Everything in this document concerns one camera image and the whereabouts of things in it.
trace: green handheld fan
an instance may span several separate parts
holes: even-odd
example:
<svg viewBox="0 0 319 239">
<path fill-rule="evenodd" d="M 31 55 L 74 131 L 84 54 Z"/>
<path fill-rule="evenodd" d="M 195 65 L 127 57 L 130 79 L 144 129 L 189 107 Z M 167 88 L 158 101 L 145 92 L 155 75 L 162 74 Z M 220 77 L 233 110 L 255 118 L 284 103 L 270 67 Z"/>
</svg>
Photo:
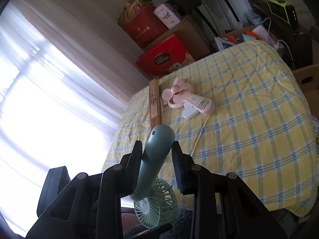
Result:
<svg viewBox="0 0 319 239">
<path fill-rule="evenodd" d="M 138 220 L 147 228 L 173 223 L 177 200 L 172 187 L 157 178 L 173 143 L 175 133 L 166 125 L 153 128 L 144 149 L 138 183 L 131 198 Z"/>
</svg>

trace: red bag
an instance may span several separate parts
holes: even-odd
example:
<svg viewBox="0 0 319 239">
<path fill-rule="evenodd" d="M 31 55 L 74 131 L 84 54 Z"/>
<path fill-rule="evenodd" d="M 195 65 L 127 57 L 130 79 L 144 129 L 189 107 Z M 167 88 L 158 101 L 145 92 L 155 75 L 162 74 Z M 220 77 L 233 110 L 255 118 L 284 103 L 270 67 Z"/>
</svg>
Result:
<svg viewBox="0 0 319 239">
<path fill-rule="evenodd" d="M 136 64 L 152 76 L 164 76 L 195 62 L 179 39 L 172 35 L 142 55 Z"/>
<path fill-rule="evenodd" d="M 145 48 L 168 30 L 154 14 L 155 8 L 155 6 L 141 6 L 138 15 L 122 27 L 140 48 Z"/>
</svg>

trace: black pole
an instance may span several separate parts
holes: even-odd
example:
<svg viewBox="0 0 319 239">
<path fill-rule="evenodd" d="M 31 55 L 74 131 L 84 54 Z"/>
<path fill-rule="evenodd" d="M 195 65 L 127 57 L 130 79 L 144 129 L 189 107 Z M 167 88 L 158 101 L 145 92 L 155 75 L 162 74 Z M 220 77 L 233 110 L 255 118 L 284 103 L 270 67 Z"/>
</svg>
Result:
<svg viewBox="0 0 319 239">
<path fill-rule="evenodd" d="M 211 25 L 211 23 L 206 19 L 206 17 L 204 16 L 204 14 L 202 14 L 202 12 L 196 7 L 194 9 L 195 12 L 197 12 L 199 14 L 199 16 L 201 16 L 201 18 L 204 20 L 204 22 L 208 25 L 208 27 L 212 30 L 212 32 L 214 33 L 214 35 L 216 37 L 219 37 L 218 33 L 216 32 L 216 30 L 214 29 L 214 27 Z"/>
<path fill-rule="evenodd" d="M 240 20 L 239 20 L 237 14 L 235 13 L 233 7 L 230 5 L 229 1 L 228 1 L 228 0 L 224 0 L 224 1 L 225 1 L 225 3 L 227 4 L 227 6 L 229 7 L 229 9 L 232 11 L 232 14 L 234 15 L 236 21 L 237 21 L 237 22 L 240 22 Z"/>
</svg>

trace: yellow plaid tablecloth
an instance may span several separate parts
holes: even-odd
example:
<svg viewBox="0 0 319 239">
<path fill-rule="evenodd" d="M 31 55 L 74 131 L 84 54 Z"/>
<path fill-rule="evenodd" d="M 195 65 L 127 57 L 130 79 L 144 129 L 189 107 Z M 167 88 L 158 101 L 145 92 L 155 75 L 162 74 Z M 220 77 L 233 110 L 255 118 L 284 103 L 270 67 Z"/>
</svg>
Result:
<svg viewBox="0 0 319 239">
<path fill-rule="evenodd" d="M 305 97 L 273 48 L 250 41 L 225 49 L 163 77 L 160 89 L 176 77 L 216 105 L 213 115 L 190 120 L 183 109 L 162 106 L 163 124 L 175 131 L 183 152 L 213 173 L 236 172 L 269 210 L 305 215 L 317 194 L 314 128 Z M 147 142 L 148 89 L 131 98 L 103 170 L 119 163 L 136 140 Z M 170 154 L 158 176 L 173 185 L 180 206 L 192 207 L 193 197 L 177 189 Z"/>
</svg>

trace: green and black portable radio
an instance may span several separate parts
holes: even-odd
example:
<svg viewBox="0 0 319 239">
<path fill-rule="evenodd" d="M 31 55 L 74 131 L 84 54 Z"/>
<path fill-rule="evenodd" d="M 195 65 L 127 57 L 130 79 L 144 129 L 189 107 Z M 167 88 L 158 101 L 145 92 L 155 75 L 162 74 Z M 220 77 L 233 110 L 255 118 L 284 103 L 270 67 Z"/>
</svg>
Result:
<svg viewBox="0 0 319 239">
<path fill-rule="evenodd" d="M 266 0 L 270 11 L 288 24 L 296 27 L 298 24 L 297 14 L 294 6 L 284 0 Z"/>
</svg>

